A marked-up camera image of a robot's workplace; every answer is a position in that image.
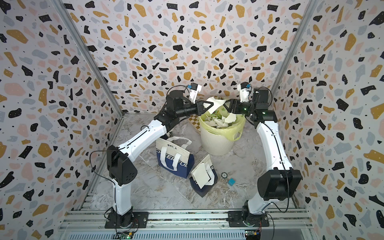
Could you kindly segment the torn receipt scrap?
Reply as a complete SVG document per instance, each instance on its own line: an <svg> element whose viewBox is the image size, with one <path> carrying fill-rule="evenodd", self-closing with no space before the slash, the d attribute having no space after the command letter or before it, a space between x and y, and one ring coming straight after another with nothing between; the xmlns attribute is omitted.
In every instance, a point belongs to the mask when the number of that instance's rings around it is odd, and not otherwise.
<svg viewBox="0 0 384 240"><path fill-rule="evenodd" d="M229 113L229 115L226 117L226 119L224 120L225 123L233 123L237 120L237 115L236 114L233 114L233 113Z"/></svg>

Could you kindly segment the navy white tote bag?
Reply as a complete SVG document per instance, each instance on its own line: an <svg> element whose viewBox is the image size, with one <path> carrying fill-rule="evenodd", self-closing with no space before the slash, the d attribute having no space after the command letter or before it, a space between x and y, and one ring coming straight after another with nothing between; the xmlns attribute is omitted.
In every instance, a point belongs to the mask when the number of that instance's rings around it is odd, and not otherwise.
<svg viewBox="0 0 384 240"><path fill-rule="evenodd" d="M194 155L187 147L192 141L184 137L171 137L167 140L156 140L156 154L158 164L170 173L187 179L195 164Z"/></svg>

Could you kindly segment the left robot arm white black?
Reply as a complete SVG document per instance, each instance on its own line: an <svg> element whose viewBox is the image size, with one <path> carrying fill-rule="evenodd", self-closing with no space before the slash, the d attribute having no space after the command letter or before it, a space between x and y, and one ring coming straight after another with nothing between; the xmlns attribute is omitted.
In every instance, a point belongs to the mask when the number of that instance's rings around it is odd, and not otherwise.
<svg viewBox="0 0 384 240"><path fill-rule="evenodd" d="M191 115L201 116L213 106L213 102L192 101L181 90L171 91L160 112L138 134L117 147L111 145L107 148L107 181L112 183L114 189L114 203L105 225L107 229L140 227L133 213L131 183L138 174L133 163L141 152L184 119Z"/></svg>

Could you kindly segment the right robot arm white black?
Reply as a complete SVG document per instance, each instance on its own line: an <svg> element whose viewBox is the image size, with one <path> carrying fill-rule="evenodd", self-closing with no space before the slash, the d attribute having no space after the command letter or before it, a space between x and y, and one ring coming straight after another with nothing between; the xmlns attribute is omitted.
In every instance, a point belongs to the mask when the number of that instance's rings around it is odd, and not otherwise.
<svg viewBox="0 0 384 240"><path fill-rule="evenodd" d="M266 172L258 178L258 192L247 200L240 212L229 212L230 227L267 227L267 209L279 201L289 201L296 191L302 175L287 157L279 135L278 119L269 108L272 92L265 87L252 88L238 85L240 99L225 103L229 113L243 115L259 134L266 156Z"/></svg>

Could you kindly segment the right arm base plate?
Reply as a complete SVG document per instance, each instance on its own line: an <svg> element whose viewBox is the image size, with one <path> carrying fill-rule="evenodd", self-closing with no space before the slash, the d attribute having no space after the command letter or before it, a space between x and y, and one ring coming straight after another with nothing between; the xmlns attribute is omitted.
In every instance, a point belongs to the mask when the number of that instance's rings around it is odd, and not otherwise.
<svg viewBox="0 0 384 240"><path fill-rule="evenodd" d="M266 214L249 214L247 211L228 211L226 220L231 228L259 228L269 227L270 223Z"/></svg>

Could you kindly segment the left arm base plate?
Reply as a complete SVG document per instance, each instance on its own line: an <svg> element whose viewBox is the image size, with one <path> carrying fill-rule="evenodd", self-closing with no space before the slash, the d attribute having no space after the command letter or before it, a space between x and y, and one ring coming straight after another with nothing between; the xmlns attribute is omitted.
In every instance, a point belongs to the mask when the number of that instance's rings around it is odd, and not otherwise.
<svg viewBox="0 0 384 240"><path fill-rule="evenodd" d="M105 229L117 229L121 231L144 229L147 227L149 212L127 212L118 215L115 211L109 213Z"/></svg>

